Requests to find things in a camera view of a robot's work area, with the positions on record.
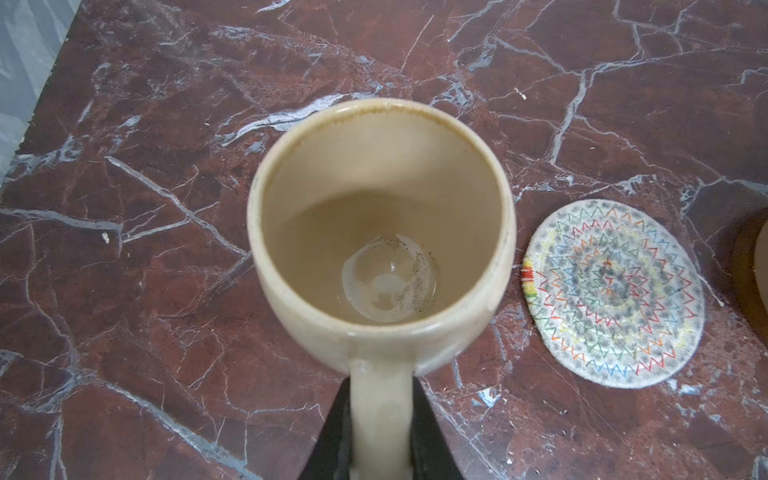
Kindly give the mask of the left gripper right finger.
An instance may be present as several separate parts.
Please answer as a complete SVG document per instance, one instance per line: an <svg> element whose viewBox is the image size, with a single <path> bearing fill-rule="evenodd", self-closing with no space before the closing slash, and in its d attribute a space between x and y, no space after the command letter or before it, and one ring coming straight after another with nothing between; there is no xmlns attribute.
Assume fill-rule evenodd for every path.
<svg viewBox="0 0 768 480"><path fill-rule="evenodd" d="M429 399L417 378L413 378L413 419L410 442L414 479L464 479L440 430Z"/></svg>

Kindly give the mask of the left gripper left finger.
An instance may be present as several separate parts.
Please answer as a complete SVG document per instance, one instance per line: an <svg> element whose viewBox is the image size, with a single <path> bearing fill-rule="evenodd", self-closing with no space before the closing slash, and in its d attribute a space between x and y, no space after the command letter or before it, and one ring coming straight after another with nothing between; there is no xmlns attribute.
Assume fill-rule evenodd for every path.
<svg viewBox="0 0 768 480"><path fill-rule="evenodd" d="M351 465L350 379L340 384L299 480L348 480Z"/></svg>

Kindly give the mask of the beige ceramic mug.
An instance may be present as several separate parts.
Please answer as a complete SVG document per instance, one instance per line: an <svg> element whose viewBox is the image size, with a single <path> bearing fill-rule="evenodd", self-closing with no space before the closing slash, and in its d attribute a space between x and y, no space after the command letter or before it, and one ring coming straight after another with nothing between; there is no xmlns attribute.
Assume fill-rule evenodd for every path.
<svg viewBox="0 0 768 480"><path fill-rule="evenodd" d="M512 273L514 204L494 152L421 103L343 102L271 147L247 230L282 326L348 378L350 476L415 478L415 379L481 334Z"/></svg>

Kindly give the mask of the woven patterned round coaster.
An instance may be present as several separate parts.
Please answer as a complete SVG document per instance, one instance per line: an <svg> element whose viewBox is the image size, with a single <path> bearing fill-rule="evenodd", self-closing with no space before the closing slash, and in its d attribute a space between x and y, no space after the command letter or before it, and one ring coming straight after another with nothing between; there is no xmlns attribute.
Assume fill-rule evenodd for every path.
<svg viewBox="0 0 768 480"><path fill-rule="evenodd" d="M524 297L544 345L596 384L641 389L694 356L706 305L687 251L658 221L604 199L570 203L533 234Z"/></svg>

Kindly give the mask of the wooden round coaster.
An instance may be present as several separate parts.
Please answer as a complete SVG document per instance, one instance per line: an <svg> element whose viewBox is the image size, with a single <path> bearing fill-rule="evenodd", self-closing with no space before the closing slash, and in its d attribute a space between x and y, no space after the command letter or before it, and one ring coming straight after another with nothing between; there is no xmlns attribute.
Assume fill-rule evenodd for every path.
<svg viewBox="0 0 768 480"><path fill-rule="evenodd" d="M767 210L747 220L734 240L733 290L751 329L767 345Z"/></svg>

